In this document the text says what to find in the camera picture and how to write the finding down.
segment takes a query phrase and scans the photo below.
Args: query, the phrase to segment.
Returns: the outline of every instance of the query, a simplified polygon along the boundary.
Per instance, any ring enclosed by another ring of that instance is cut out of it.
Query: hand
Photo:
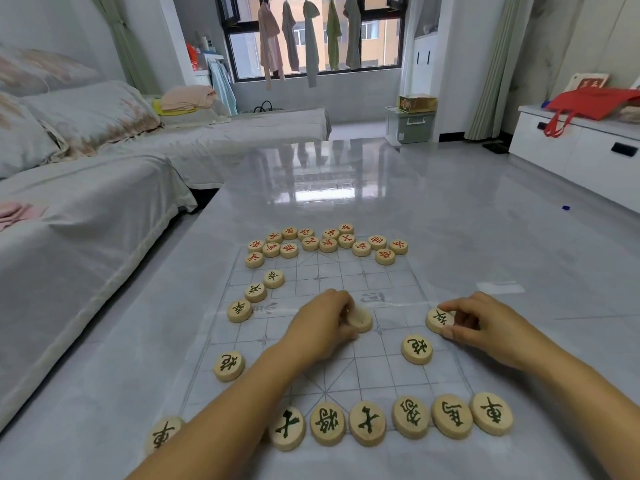
[[[456,311],[456,324],[442,329],[445,338],[477,347],[521,371],[536,373],[543,360],[562,351],[513,308],[485,293],[452,299],[438,308]]]
[[[331,356],[335,348],[354,340],[358,332],[346,322],[347,311],[354,309],[347,291],[329,289],[300,308],[282,338],[289,353],[299,356],[304,367]]]

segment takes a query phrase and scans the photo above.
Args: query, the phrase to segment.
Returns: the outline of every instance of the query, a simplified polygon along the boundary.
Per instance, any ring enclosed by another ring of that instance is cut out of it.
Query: pink cloth
[[[30,203],[0,202],[0,231],[18,221],[37,219],[47,207],[35,207]]]
[[[260,27],[260,65],[264,67],[267,90],[270,91],[271,72],[277,70],[280,78],[284,80],[284,71],[280,44],[278,43],[280,27],[267,3],[260,5],[258,10],[258,27]]]
[[[163,111],[183,111],[213,106],[217,93],[211,86],[178,86],[160,99]]]

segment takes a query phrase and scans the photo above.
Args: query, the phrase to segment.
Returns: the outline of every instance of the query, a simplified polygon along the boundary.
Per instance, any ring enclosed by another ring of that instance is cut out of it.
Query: storage box
[[[411,94],[398,96],[398,109],[402,112],[427,112],[435,111],[438,107],[438,98],[428,94]]]
[[[387,108],[387,140],[394,146],[421,143],[431,138],[435,111],[408,114],[394,106]]]

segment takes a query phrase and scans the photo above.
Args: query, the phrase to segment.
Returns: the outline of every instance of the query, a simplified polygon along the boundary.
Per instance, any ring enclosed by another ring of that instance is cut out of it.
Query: fingernail
[[[442,327],[442,336],[445,339],[453,339],[453,327],[452,326],[444,326]]]

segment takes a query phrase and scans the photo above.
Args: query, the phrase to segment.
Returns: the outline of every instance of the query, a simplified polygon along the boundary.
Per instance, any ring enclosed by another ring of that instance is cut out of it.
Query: white bedsheet
[[[325,141],[329,133],[324,108],[240,114],[228,123],[156,130],[109,145],[100,154],[164,154],[190,188],[215,189],[249,148]]]
[[[0,232],[0,431],[179,208],[196,206],[165,157],[92,157],[0,182],[0,201],[48,206]]]

